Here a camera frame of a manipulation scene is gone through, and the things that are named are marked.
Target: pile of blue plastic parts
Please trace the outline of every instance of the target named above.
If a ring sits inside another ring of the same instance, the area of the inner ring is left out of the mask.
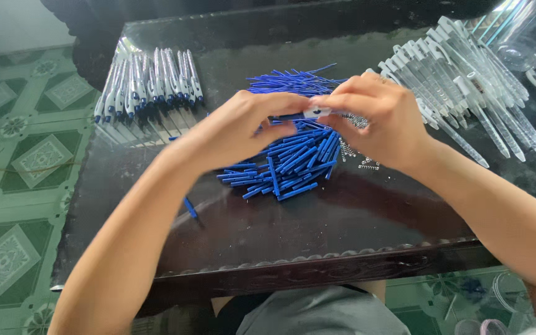
[[[330,179],[340,150],[340,135],[309,119],[294,120],[294,124],[297,134],[281,138],[256,156],[226,167],[217,178],[231,187],[247,187],[243,199],[273,193],[279,201],[316,187],[320,176]]]

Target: pile of pen parts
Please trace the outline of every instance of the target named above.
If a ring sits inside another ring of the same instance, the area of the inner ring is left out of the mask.
[[[94,122],[116,144],[156,145],[196,124],[190,109],[204,96],[190,50],[118,52],[94,109]]]
[[[461,21],[442,17],[438,23],[425,39],[395,45],[394,56],[378,65],[380,75],[413,90],[423,122],[442,128],[482,166],[489,164],[452,129],[467,128],[471,113],[503,156],[512,152],[525,162],[512,134],[525,150],[536,152],[536,130],[520,110],[528,91]]]

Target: wall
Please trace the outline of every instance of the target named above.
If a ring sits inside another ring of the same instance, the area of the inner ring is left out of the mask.
[[[66,45],[74,39],[39,0],[0,0],[0,54]]]

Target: clear plastic container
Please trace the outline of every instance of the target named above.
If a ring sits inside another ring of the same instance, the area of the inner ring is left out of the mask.
[[[519,6],[492,49],[510,70],[525,72],[536,68],[536,0],[520,0]]]

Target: person's right hand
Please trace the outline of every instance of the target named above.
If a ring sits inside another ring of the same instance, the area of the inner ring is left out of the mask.
[[[334,128],[352,148],[389,168],[407,173],[424,159],[435,142],[425,130],[413,92],[376,73],[365,72],[337,87],[331,95],[314,96],[319,107],[345,110],[368,119],[357,129],[348,119],[330,114],[318,122]]]

